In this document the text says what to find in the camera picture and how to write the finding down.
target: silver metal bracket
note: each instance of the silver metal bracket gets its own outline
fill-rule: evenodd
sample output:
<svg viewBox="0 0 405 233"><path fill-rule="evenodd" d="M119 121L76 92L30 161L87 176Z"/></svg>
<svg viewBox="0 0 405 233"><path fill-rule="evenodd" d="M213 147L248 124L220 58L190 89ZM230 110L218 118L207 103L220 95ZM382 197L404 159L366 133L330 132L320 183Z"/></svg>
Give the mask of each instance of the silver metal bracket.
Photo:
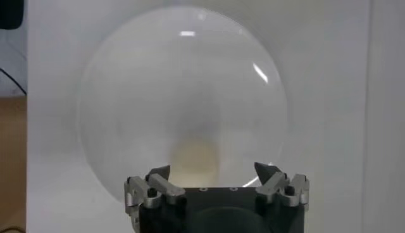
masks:
<svg viewBox="0 0 405 233"><path fill-rule="evenodd" d="M139 232L139 205L153 209L161 205L161 193L140 177L129 177L124 183L125 213L131 218L132 228Z"/></svg>
<svg viewBox="0 0 405 233"><path fill-rule="evenodd" d="M295 175L291 183L280 191L282 204L285 206L304 205L308 210L309 180L305 175Z"/></svg>
<svg viewBox="0 0 405 233"><path fill-rule="evenodd" d="M267 182L260 187L256 188L258 196L262 196L266 199L266 203L273 202L275 195L279 190L283 189L289 184L289 178L287 174L283 172L276 172L272 175Z"/></svg>
<svg viewBox="0 0 405 233"><path fill-rule="evenodd" d="M171 184L157 173L149 176L148 183L151 187L166 196L168 204L175 205L180 198L185 196L185 189Z"/></svg>

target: black cable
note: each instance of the black cable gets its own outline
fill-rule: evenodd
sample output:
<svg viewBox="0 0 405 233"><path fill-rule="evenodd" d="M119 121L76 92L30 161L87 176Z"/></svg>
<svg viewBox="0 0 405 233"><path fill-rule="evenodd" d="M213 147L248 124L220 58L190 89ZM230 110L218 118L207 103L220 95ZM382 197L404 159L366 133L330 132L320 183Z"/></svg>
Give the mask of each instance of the black cable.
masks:
<svg viewBox="0 0 405 233"><path fill-rule="evenodd" d="M0 233L6 233L9 231L18 231L19 233L25 233L25 230L21 227L8 227L6 229L0 230Z"/></svg>
<svg viewBox="0 0 405 233"><path fill-rule="evenodd" d="M27 95L27 92L24 90L24 88L11 75L9 75L2 68L0 68L0 72L3 73L5 76L7 76L7 78L9 78L11 81L13 81L14 84L17 85L17 87L24 93L24 95Z"/></svg>

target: wooden surface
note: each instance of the wooden surface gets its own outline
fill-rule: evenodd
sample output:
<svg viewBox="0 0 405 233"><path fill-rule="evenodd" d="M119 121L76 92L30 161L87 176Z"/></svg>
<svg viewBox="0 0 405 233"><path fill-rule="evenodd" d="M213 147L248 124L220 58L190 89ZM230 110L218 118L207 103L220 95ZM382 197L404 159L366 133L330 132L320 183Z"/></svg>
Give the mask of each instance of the wooden surface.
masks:
<svg viewBox="0 0 405 233"><path fill-rule="evenodd" d="M25 228L27 100L0 98L0 230Z"/></svg>

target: black object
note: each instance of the black object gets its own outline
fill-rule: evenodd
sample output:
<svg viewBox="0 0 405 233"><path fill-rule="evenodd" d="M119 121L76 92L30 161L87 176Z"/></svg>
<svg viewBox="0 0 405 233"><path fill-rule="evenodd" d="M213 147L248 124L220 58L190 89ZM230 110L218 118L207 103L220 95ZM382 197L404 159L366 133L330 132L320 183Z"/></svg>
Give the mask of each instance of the black object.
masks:
<svg viewBox="0 0 405 233"><path fill-rule="evenodd" d="M24 0L0 0L0 29L16 29L21 26Z"/></svg>
<svg viewBox="0 0 405 233"><path fill-rule="evenodd" d="M140 206L142 233L303 233L305 209L280 200L266 204L254 187L186 188L187 204L157 209Z"/></svg>
<svg viewBox="0 0 405 233"><path fill-rule="evenodd" d="M254 169L256 170L261 184L265 184L276 172L281 172L278 167L269 166L264 163L254 163Z"/></svg>
<svg viewBox="0 0 405 233"><path fill-rule="evenodd" d="M164 167L159 167L159 168L154 168L152 169L145 177L146 181L149 181L149 176L152 174L159 174L161 177L165 178L166 180L169 179L170 175L170 166L164 166Z"/></svg>

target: transparent sphere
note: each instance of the transparent sphere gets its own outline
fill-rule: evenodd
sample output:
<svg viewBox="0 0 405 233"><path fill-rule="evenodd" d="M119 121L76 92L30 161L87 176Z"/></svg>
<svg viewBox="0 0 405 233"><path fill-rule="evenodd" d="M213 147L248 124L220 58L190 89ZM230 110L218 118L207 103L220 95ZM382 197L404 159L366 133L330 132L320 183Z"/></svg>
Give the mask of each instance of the transparent sphere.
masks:
<svg viewBox="0 0 405 233"><path fill-rule="evenodd" d="M89 165L119 200L128 176L171 165L183 187L243 186L274 163L287 103L272 58L235 21L202 8L150 11L99 48L80 88Z"/></svg>

